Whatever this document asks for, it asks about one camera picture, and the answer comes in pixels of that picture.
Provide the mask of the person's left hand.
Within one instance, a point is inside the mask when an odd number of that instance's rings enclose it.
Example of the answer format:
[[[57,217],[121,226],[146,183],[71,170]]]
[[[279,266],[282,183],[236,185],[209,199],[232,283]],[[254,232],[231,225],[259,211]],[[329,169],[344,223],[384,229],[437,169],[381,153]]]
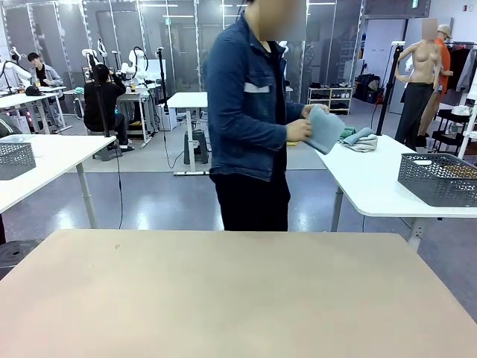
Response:
[[[301,117],[307,119],[314,108],[320,108],[325,113],[329,113],[329,107],[325,104],[306,104],[301,112]]]

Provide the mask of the person's right hand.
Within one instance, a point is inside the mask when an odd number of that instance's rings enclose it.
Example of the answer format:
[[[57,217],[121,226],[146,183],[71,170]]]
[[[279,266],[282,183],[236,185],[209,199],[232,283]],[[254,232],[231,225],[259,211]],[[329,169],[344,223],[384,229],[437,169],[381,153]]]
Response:
[[[312,136],[312,123],[308,119],[298,119],[286,125],[288,142],[305,142]]]

